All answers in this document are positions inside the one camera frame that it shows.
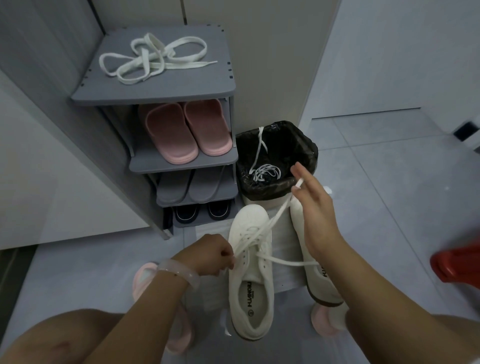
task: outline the shoe tongue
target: shoe tongue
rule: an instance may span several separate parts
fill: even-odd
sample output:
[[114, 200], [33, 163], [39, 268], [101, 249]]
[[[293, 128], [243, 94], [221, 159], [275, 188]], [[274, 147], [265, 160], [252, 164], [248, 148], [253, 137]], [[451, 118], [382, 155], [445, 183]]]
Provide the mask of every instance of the shoe tongue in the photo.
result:
[[255, 246], [251, 246], [248, 249], [250, 263], [248, 264], [248, 268], [245, 271], [242, 280], [263, 284], [264, 277], [260, 271], [260, 267], [258, 266], [258, 257], [256, 255], [257, 251], [258, 249]]

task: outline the black trash bag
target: black trash bag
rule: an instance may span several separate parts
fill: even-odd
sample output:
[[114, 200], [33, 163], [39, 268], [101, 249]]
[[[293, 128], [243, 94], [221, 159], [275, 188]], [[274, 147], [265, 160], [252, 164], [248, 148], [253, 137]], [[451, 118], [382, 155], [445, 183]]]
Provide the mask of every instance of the black trash bag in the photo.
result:
[[318, 159], [317, 145], [307, 138], [299, 128], [289, 121], [277, 121], [264, 128], [262, 140], [268, 148], [268, 154], [262, 147], [254, 168], [263, 164], [271, 164], [282, 172], [279, 180], [265, 175], [264, 182], [255, 182], [253, 174], [249, 174], [255, 161], [258, 148], [258, 128], [238, 134], [237, 178], [240, 191], [251, 201], [271, 200], [285, 196], [295, 185], [295, 177], [290, 167], [300, 162], [310, 173], [315, 172]]

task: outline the hand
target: hand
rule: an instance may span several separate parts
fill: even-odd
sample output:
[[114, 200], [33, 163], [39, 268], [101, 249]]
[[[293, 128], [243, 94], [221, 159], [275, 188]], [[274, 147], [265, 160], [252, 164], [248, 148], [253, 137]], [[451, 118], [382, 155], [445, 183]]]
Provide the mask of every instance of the hand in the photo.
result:
[[232, 269], [235, 263], [232, 246], [220, 234], [205, 234], [172, 259], [193, 269], [199, 276], [218, 276], [220, 270]]
[[299, 162], [290, 171], [297, 180], [303, 178], [301, 188], [293, 186], [292, 193], [303, 207], [305, 245], [318, 261], [330, 244], [345, 241], [336, 224], [333, 200], [320, 182]]

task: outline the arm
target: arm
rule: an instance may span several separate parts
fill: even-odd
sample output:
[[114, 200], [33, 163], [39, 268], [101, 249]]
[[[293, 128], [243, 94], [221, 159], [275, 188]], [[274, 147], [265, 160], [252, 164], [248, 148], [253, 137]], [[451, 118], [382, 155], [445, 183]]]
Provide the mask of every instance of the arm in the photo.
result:
[[476, 351], [456, 333], [378, 274], [343, 239], [331, 197], [301, 164], [292, 192], [303, 207], [305, 244], [325, 268], [359, 321], [362, 333], [388, 363], [470, 363]]
[[[204, 235], [173, 259], [199, 275], [233, 267], [233, 251], [221, 235]], [[84, 363], [159, 363], [187, 281], [159, 271], [142, 296]]]

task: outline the red object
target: red object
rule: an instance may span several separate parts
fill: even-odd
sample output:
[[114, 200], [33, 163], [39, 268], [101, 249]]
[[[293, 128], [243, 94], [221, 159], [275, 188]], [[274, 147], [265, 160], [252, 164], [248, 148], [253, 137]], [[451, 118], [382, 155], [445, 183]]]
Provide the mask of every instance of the red object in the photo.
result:
[[480, 289], [480, 241], [438, 252], [430, 258], [430, 265], [442, 282], [466, 283]]

